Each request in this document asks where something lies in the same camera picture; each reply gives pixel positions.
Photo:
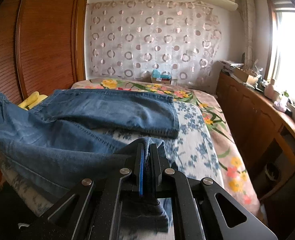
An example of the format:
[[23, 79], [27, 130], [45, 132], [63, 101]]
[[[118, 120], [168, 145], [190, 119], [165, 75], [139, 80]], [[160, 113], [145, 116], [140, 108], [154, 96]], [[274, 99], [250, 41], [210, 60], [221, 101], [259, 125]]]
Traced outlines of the blue denim jeans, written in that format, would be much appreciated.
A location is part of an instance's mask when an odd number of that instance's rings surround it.
[[51, 201], [84, 178], [98, 181], [121, 169], [143, 145], [139, 193], [126, 221], [167, 232], [168, 201], [148, 197], [149, 148], [164, 157], [164, 138], [176, 139], [179, 120], [168, 95], [108, 89], [56, 90], [26, 111], [0, 92], [0, 152], [9, 166]]

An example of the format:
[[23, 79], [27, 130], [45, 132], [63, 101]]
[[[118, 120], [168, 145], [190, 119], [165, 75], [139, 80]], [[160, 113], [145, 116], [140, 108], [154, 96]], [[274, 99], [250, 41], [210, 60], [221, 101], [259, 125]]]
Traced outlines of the pink floral blanket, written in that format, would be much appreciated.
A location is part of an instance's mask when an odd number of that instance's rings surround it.
[[[164, 139], [167, 158], [174, 161], [187, 177], [216, 179], [248, 211], [263, 220], [261, 205], [247, 169], [216, 98], [205, 92], [180, 86], [157, 85], [121, 79], [92, 79], [74, 83], [71, 89], [113, 89], [166, 94], [174, 97], [180, 123], [177, 139]], [[99, 130], [115, 140], [129, 144], [151, 135], [122, 130]], [[41, 215], [52, 201], [0, 163], [0, 191], [5, 182], [12, 185], [27, 206]]]

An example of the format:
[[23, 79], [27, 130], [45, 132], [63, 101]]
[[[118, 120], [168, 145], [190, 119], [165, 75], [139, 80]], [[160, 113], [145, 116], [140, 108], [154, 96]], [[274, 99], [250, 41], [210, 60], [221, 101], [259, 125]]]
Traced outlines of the blue floral white quilt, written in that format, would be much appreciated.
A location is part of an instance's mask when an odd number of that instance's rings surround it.
[[189, 178], [223, 178], [201, 110], [184, 102], [106, 99], [44, 103], [26, 111], [0, 101], [1, 195], [37, 216], [86, 176], [102, 178], [125, 160], [125, 146], [156, 144]]

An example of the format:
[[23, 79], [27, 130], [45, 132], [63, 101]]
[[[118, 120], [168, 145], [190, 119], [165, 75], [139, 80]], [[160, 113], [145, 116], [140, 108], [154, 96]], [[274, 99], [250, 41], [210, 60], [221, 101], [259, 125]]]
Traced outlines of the wooden side cabinet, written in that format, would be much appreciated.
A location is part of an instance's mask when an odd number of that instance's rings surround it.
[[254, 189], [264, 199], [295, 171], [295, 122], [225, 73], [219, 74], [216, 94]]

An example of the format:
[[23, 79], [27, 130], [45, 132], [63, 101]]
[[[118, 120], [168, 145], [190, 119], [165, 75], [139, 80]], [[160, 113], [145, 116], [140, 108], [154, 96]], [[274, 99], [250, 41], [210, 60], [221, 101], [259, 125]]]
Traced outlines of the cardboard box on cabinet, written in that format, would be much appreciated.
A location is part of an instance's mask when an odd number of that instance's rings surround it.
[[240, 68], [235, 68], [234, 75], [244, 83], [250, 84], [252, 86], [258, 82], [258, 77], [248, 74], [247, 72], [241, 70]]

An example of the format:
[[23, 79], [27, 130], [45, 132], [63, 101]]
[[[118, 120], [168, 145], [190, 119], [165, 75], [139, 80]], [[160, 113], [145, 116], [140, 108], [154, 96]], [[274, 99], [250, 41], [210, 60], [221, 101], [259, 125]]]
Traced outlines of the circle pattern sheer curtain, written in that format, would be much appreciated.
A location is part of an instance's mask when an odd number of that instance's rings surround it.
[[212, 7], [164, 0], [96, 2], [87, 10], [87, 76], [210, 80], [222, 38]]

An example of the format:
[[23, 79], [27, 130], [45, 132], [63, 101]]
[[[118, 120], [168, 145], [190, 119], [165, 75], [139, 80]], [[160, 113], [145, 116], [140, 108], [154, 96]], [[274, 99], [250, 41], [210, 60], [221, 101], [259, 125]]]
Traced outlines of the wooden louvered wardrobe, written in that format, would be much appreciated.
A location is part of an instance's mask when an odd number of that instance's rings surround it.
[[0, 92], [20, 103], [85, 79], [86, 0], [0, 0]]

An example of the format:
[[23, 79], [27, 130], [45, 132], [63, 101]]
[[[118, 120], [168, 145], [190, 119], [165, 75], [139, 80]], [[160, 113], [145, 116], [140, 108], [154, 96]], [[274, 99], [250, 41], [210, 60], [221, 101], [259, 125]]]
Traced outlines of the window with wooden frame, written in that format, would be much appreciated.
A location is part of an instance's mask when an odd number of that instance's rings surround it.
[[295, 102], [295, 5], [291, 0], [267, 0], [271, 29], [265, 79]]

